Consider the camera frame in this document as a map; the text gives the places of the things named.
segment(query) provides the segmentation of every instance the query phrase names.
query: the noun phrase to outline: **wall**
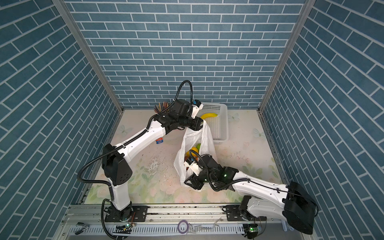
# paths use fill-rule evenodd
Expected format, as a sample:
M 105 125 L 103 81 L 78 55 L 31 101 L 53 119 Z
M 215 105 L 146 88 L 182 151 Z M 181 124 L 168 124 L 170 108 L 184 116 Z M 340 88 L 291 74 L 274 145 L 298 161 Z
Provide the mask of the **wall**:
M 50 0 L 1 1 L 0 36 L 0 239 L 45 239 L 117 112 Z
M 384 239 L 384 2 L 317 0 L 265 117 L 320 239 Z
M 171 101 L 186 79 L 197 99 L 257 108 L 304 0 L 153 2 L 66 1 L 125 108 Z

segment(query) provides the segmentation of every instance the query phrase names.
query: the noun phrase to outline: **yellow banana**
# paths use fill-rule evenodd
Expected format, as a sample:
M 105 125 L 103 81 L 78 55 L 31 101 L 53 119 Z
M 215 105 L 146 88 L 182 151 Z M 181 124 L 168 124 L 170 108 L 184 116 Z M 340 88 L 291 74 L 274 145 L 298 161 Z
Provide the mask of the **yellow banana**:
M 206 114 L 203 114 L 200 118 L 206 119 L 206 118 L 214 118 L 214 117 L 217 117 L 216 113 L 206 113 Z

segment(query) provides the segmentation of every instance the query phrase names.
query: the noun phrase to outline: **plastic basket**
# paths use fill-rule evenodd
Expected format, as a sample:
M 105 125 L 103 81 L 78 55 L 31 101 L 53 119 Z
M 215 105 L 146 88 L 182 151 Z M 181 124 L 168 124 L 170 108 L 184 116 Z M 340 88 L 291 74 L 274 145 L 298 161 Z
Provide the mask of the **plastic basket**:
M 216 113 L 215 118 L 206 118 L 206 122 L 211 129 L 214 142 L 225 142 L 229 138 L 228 131 L 228 108 L 222 103 L 207 103 L 202 102 L 203 109 L 201 109 L 197 116 L 201 117 L 205 113 Z

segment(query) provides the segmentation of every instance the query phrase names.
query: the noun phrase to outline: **yellow fruit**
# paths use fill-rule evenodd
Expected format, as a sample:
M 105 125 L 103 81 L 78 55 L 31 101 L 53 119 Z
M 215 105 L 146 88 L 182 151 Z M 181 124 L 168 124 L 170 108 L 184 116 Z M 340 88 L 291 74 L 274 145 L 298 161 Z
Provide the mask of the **yellow fruit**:
M 196 147 L 193 147 L 193 148 L 191 148 L 191 150 L 193 150 L 193 151 L 195 151 L 195 152 L 199 153 L 199 150 L 198 150 Z
M 206 119 L 206 118 L 214 118 L 214 117 L 217 117 L 216 113 L 206 113 L 206 114 L 203 114 L 200 118 Z

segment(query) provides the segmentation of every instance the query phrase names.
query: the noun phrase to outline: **white table surface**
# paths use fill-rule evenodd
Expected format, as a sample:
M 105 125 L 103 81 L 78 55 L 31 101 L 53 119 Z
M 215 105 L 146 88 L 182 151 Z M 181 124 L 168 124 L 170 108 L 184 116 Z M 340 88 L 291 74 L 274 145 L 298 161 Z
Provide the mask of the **white table surface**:
M 125 110 L 111 144 L 122 142 L 145 128 L 153 114 L 153 110 Z M 216 161 L 221 166 L 234 167 L 251 176 L 282 183 L 256 110 L 229 110 L 228 120 L 229 140 L 215 143 Z M 129 163 L 133 171 L 128 185 L 132 203 L 240 202 L 242 196 L 238 193 L 230 190 L 214 192 L 208 184 L 200 191 L 181 186 L 173 163 L 184 132 L 170 132 L 163 137 L 163 143 L 151 143 Z M 106 180 L 101 167 L 96 179 Z M 101 204 L 104 198 L 109 197 L 107 185 L 93 184 L 85 204 Z

